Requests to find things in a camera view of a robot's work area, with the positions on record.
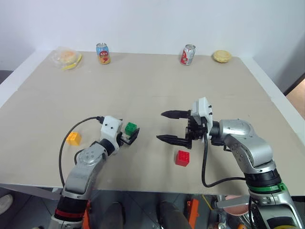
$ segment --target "beige tabletop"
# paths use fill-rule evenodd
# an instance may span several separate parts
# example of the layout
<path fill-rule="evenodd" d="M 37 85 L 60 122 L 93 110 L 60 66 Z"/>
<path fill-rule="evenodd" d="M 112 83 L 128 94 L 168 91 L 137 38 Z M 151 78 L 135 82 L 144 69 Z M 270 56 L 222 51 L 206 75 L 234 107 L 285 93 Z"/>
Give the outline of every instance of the beige tabletop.
<path fill-rule="evenodd" d="M 156 135 L 184 137 L 186 120 L 160 116 L 167 110 L 188 110 L 207 97 L 214 120 L 241 118 L 270 143 L 278 171 L 292 195 L 304 195 L 305 147 L 260 84 L 239 58 L 226 64 L 196 56 L 183 66 L 176 55 L 112 53 L 101 65 L 95 52 L 84 52 L 77 68 L 61 71 L 46 58 L 0 109 L 0 183 L 60 187 L 58 154 L 62 139 L 78 121 L 112 115 L 140 128 L 132 146 L 110 157 L 100 172 L 98 189 L 247 194 L 244 181 L 212 188 L 201 183 L 203 144 L 193 141 L 190 163 L 177 166 L 174 156 L 183 147 L 161 142 Z M 74 154 L 100 138 L 100 124 L 88 121 L 76 131 L 81 145 L 65 145 L 66 178 Z M 209 145 L 207 182 L 242 176 L 232 153 Z"/>

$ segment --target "white wall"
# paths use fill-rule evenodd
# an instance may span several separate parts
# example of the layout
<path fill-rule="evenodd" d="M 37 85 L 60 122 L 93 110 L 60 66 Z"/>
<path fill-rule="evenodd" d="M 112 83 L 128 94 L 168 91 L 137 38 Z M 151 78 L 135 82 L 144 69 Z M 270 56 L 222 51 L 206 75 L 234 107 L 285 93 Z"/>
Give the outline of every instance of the white wall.
<path fill-rule="evenodd" d="M 13 70 L 35 49 L 197 54 L 225 49 L 252 56 L 285 90 L 305 71 L 284 74 L 305 32 L 304 0 L 7 0 L 0 3 L 0 69 Z"/>

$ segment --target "robotic arm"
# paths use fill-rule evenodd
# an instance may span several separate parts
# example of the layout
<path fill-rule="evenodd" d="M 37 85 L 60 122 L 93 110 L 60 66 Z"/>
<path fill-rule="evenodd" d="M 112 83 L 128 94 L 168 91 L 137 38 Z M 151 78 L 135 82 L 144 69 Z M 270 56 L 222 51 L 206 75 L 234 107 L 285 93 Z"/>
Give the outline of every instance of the robotic arm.
<path fill-rule="evenodd" d="M 96 177 L 108 157 L 116 154 L 123 143 L 131 145 L 139 128 L 130 138 L 122 135 L 122 120 L 111 116 L 102 118 L 101 138 L 82 150 L 76 157 L 76 165 L 69 173 L 61 198 L 51 218 L 49 229 L 80 229 L 87 202 Z"/>
<path fill-rule="evenodd" d="M 188 149 L 192 148 L 192 140 L 204 140 L 202 180 L 206 187 L 234 179 L 245 180 L 249 188 L 250 203 L 253 201 L 251 211 L 258 228 L 272 229 L 282 225 L 304 228 L 288 189 L 276 170 L 272 148 L 256 135 L 250 123 L 240 119 L 213 121 L 212 106 L 206 98 L 196 101 L 192 110 L 167 111 L 161 115 L 175 119 L 187 118 L 188 126 L 185 138 L 159 135 L 157 138 L 160 140 Z M 212 145 L 223 146 L 225 151 L 232 152 L 244 178 L 231 177 L 211 185 L 205 183 L 208 138 Z"/>

